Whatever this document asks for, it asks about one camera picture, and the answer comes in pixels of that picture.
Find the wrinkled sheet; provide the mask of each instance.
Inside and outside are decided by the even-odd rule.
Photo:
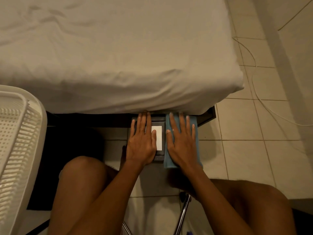
[[[52,113],[202,114],[243,74],[224,0],[0,0],[0,84]]]

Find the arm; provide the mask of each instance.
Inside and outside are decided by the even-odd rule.
[[[224,198],[198,164],[195,125],[192,125],[192,130],[190,130],[189,117],[186,117],[186,123],[182,114],[180,114],[179,119],[181,133],[178,131],[174,116],[170,114],[175,144],[170,130],[167,130],[167,148],[173,161],[181,167],[193,185],[214,234],[253,234],[252,229]]]
[[[73,226],[68,235],[119,234],[135,182],[143,167],[153,161],[157,150],[156,131],[151,132],[149,113],[138,115],[136,134],[134,132],[135,120],[131,122],[131,134],[123,168]]]

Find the hand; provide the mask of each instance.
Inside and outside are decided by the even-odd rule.
[[[134,161],[139,163],[142,167],[153,161],[157,150],[157,132],[156,130],[151,132],[151,127],[151,115],[149,112],[143,112],[138,115],[136,133],[135,120],[132,120],[131,134],[126,150],[126,161]]]
[[[174,133],[175,143],[173,143],[172,133],[166,130],[167,150],[172,160],[178,164],[183,173],[187,174],[189,169],[199,167],[197,161],[197,147],[196,147],[196,129],[192,125],[190,130],[190,118],[186,116],[186,123],[182,113],[179,114],[180,130],[179,132],[175,123],[174,115],[170,113],[170,122]]]

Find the black bed frame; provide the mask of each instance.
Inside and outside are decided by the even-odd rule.
[[[129,128],[131,119],[137,116],[136,114],[51,114],[47,112],[48,126],[73,125],[85,127],[116,127]],[[202,115],[197,115],[198,127],[216,118],[215,107],[209,108]]]

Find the person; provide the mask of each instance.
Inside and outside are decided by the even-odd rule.
[[[289,202],[276,188],[209,179],[197,162],[195,125],[190,127],[188,116],[179,118],[181,132],[170,114],[175,142],[167,131],[168,151],[202,204],[214,234],[296,234]],[[144,112],[138,115],[136,131],[135,121],[131,122],[126,159],[114,178],[97,159],[80,156],[68,162],[60,176],[48,235],[120,234],[135,182],[155,153],[156,132],[151,132],[150,113]]]

